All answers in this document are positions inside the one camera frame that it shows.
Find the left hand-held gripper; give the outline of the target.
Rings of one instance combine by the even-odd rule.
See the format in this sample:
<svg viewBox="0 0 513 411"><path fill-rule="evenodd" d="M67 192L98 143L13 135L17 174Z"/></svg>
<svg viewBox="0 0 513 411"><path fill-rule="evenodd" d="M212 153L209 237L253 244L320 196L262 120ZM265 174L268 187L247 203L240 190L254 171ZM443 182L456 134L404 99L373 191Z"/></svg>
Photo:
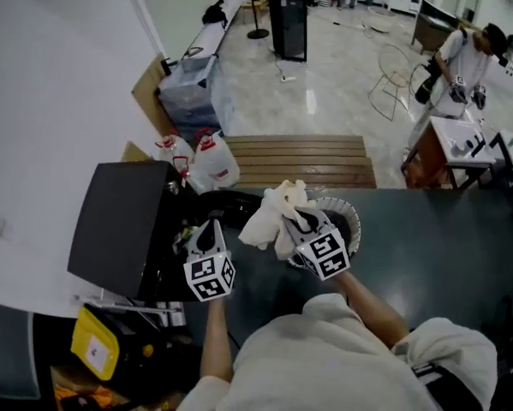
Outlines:
<svg viewBox="0 0 513 411"><path fill-rule="evenodd" d="M185 263L184 273L198 301L212 301L231 293L236 268L225 250L222 226L216 218L207 220L192 233L188 241L188 256L202 258Z"/></svg>

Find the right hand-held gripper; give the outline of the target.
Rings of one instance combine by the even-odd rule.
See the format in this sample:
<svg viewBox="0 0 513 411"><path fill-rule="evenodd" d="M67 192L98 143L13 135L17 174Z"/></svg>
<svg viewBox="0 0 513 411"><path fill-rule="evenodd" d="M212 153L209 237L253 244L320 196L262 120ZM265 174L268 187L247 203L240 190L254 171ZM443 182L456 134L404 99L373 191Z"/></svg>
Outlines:
<svg viewBox="0 0 513 411"><path fill-rule="evenodd" d="M295 253L303 264L321 281L328 280L350 268L345 242L338 229L320 209L297 209L305 223L284 217L285 228L294 242ZM307 241L310 233L319 234Z"/></svg>

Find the white laundry basket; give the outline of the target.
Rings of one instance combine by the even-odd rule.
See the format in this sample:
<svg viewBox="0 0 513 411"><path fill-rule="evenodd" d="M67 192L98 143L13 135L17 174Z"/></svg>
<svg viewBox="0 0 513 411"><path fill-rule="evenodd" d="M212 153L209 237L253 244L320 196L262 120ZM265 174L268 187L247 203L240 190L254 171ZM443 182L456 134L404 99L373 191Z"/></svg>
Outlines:
<svg viewBox="0 0 513 411"><path fill-rule="evenodd" d="M345 200L332 197L322 197L315 200L314 208L297 209L320 209L323 211L333 223L331 229L338 229L346 246L349 256L349 263L353 256L357 253L361 243L361 220L355 208ZM310 233L307 241L312 240L319 234L323 234L327 229L322 230L318 234ZM294 252L288 258L288 262L297 268L309 269L303 264L301 257Z"/></svg>

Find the cream cloth clothes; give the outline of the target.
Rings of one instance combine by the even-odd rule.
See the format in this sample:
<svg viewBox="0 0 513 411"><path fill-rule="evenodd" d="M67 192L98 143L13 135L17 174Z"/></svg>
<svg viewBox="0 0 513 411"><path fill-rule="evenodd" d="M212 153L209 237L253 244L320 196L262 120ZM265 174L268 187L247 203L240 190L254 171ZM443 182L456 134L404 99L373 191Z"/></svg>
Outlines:
<svg viewBox="0 0 513 411"><path fill-rule="evenodd" d="M277 258L286 260L294 252L295 243L286 230L284 219L294 220L302 229L309 228L296 207L315 207L315 201L307 198L303 180L284 180L277 188L267 188L259 209L248 219L238 239L260 250L266 250L273 243Z"/></svg>

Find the black washing machine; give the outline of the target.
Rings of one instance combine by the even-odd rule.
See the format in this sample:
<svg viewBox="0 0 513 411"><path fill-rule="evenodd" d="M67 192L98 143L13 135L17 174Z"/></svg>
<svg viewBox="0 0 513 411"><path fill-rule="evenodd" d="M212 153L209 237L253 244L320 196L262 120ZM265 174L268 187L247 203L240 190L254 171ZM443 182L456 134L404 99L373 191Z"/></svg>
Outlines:
<svg viewBox="0 0 513 411"><path fill-rule="evenodd" d="M165 188L171 181L177 195ZM182 227L205 223L195 215L199 196L168 162L99 164L76 224L69 272L137 301L196 301L184 273L188 250L176 255L172 242Z"/></svg>

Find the person's left forearm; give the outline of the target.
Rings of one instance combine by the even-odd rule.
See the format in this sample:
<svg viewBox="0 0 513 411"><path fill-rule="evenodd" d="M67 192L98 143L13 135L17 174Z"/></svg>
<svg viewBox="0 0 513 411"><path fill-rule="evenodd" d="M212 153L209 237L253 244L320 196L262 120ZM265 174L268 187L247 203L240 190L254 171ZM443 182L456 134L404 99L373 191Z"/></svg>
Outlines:
<svg viewBox="0 0 513 411"><path fill-rule="evenodd" d="M233 378L233 361L223 298L212 300L208 304L200 376L212 376L226 382Z"/></svg>

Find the wooden slat platform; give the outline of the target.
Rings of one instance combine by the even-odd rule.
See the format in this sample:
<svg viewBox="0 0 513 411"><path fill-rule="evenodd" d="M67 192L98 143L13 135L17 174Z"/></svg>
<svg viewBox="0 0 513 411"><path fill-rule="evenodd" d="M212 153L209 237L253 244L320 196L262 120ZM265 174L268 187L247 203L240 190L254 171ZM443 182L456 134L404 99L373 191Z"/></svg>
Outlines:
<svg viewBox="0 0 513 411"><path fill-rule="evenodd" d="M309 188L377 187L364 140L350 135L231 136L238 188L274 188L302 180Z"/></svg>

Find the white folding hand cart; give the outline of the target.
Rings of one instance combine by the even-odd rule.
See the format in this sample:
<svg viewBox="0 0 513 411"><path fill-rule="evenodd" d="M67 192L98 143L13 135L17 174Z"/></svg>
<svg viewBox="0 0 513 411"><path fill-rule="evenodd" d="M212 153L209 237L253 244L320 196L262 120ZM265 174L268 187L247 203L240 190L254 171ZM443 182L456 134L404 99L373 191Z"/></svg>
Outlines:
<svg viewBox="0 0 513 411"><path fill-rule="evenodd" d="M121 301L104 298L101 296L75 295L74 299L99 309L118 312L138 313L146 321L152 322L150 315L156 316L162 327L183 327L187 325L184 305L179 301L158 301L146 303L124 298Z"/></svg>

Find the person's cream shirt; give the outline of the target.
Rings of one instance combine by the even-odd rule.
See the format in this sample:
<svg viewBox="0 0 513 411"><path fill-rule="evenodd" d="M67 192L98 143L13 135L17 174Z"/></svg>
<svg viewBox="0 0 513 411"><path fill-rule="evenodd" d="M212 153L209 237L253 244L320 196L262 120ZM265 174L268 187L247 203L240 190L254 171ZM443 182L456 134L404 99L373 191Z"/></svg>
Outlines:
<svg viewBox="0 0 513 411"><path fill-rule="evenodd" d="M203 377L178 411L444 411L428 384L440 370L452 411L488 411L497 352L480 332L429 319L386 347L337 294L310 299L242 345L225 381Z"/></svg>

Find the plastic wrapped grey cabinet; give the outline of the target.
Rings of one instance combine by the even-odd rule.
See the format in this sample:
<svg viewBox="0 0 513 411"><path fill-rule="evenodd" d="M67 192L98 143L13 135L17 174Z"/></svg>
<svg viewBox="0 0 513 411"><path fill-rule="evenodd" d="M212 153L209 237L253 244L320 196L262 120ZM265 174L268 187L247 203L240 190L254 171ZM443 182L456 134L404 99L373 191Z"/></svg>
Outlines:
<svg viewBox="0 0 513 411"><path fill-rule="evenodd" d="M234 103L217 56L181 60L161 80L157 95L185 141L196 140L196 134L203 128L213 133L230 133Z"/></svg>

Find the brown wooden board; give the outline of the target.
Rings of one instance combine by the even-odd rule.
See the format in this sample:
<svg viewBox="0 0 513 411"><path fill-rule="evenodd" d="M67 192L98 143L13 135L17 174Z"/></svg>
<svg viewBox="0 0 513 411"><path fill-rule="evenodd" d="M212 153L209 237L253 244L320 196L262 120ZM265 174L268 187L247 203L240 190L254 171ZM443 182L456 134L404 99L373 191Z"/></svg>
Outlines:
<svg viewBox="0 0 513 411"><path fill-rule="evenodd" d="M176 127L158 98L158 86L165 77L161 63L163 60L163 54L158 53L131 91L134 100L160 136L177 134Z"/></svg>

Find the wooden table with white top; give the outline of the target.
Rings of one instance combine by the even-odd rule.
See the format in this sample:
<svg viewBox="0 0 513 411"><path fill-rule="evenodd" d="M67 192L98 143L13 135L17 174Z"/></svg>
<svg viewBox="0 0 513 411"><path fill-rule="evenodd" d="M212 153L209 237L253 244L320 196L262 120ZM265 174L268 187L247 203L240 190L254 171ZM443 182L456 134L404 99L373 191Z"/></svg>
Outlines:
<svg viewBox="0 0 513 411"><path fill-rule="evenodd" d="M495 163L478 124L432 116L401 172L408 188L467 189Z"/></svg>

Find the black glass door fridge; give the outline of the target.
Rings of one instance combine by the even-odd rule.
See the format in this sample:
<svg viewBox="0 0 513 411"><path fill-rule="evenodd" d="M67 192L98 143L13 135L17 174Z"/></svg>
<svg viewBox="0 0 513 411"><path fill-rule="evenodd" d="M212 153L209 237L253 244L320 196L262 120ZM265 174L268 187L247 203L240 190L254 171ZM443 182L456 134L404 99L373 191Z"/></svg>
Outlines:
<svg viewBox="0 0 513 411"><path fill-rule="evenodd" d="M307 1L268 0L273 50L283 60L307 60Z"/></svg>

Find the long white low bench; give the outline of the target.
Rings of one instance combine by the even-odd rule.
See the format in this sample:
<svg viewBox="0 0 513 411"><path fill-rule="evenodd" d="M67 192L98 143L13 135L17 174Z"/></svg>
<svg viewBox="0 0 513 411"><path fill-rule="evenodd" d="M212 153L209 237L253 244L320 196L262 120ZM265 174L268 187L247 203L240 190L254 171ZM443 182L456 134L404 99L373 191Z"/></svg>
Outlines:
<svg viewBox="0 0 513 411"><path fill-rule="evenodd" d="M204 25L192 44L188 47L182 59L202 58L215 54L218 51L226 33L233 25L240 6L229 4L224 7L227 18L227 25L224 27L221 22Z"/></svg>

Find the black bag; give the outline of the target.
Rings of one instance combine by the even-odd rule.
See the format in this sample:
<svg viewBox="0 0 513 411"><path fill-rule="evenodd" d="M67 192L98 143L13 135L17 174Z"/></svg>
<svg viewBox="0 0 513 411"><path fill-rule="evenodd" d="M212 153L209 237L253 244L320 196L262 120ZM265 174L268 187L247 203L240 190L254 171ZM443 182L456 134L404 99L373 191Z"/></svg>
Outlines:
<svg viewBox="0 0 513 411"><path fill-rule="evenodd" d="M202 16L202 23L205 26L217 23L222 27L222 29L227 27L228 19L222 8L223 4L224 0L217 0L213 5L206 9L206 12Z"/></svg>

